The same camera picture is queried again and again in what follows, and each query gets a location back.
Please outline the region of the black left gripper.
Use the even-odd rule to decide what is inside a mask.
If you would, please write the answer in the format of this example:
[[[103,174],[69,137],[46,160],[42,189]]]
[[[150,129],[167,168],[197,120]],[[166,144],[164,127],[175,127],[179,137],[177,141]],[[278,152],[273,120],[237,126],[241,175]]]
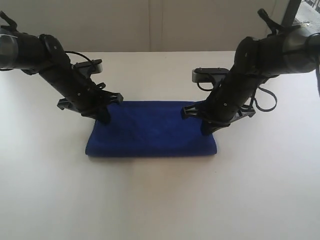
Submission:
[[[96,118],[102,124],[109,124],[111,121],[107,106],[123,101],[120,93],[103,90],[103,83],[95,84],[89,76],[73,69],[71,64],[54,65],[42,70],[39,75],[64,97],[57,104],[60,109],[78,112],[83,117]]]

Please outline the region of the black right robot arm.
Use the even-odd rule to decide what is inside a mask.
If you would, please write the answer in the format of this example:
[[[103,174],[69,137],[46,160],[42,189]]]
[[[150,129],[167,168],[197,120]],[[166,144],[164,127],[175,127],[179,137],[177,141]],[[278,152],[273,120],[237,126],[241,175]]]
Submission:
[[[312,71],[317,78],[320,76],[320,34],[308,34],[302,23],[278,24],[262,8],[257,13],[271,31],[267,37],[244,38],[236,49],[231,69],[198,67],[192,71],[194,83],[210,83],[212,88],[205,100],[183,107],[181,116],[200,119],[204,136],[244,117],[251,118],[256,110],[273,111],[273,107],[261,108],[256,99],[257,90],[277,99],[261,86],[269,79]]]

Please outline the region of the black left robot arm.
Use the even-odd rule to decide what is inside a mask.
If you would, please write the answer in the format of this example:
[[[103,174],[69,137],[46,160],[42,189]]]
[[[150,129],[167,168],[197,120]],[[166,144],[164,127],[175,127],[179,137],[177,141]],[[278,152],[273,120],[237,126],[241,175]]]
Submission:
[[[57,103],[61,110],[70,110],[105,125],[111,121],[107,106],[120,104],[120,93],[106,91],[105,83],[96,84],[91,76],[102,72],[101,59],[84,58],[71,63],[69,51],[64,50],[57,38],[49,34],[39,36],[18,31],[17,23],[3,11],[0,27],[0,70],[21,70],[25,74],[40,75],[63,98]]]

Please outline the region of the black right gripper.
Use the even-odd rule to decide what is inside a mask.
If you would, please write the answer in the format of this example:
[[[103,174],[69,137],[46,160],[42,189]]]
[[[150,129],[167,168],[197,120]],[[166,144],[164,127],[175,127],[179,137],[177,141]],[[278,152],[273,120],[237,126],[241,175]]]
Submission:
[[[183,107],[181,115],[184,119],[201,119],[201,134],[209,136],[230,126],[230,121],[254,90],[254,76],[229,72],[205,100]]]

